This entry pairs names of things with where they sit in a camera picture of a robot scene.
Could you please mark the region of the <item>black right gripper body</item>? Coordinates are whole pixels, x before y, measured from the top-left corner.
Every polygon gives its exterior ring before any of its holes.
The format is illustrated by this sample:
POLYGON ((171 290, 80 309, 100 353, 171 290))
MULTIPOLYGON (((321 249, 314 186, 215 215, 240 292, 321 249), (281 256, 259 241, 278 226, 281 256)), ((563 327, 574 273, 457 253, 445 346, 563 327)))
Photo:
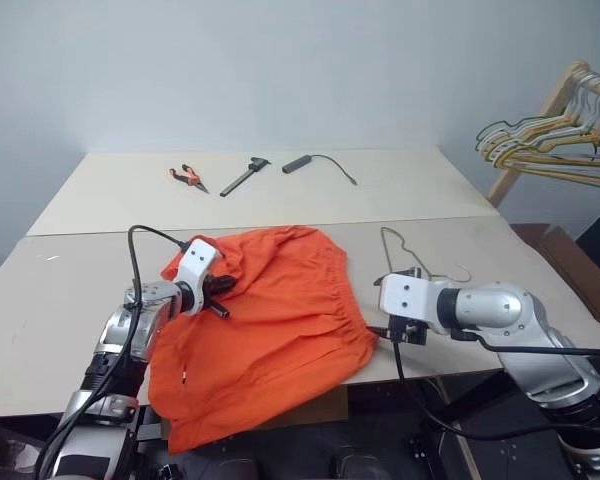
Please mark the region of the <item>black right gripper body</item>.
POLYGON ((420 320, 390 315, 388 322, 388 339, 395 344, 426 344, 426 323, 420 320))

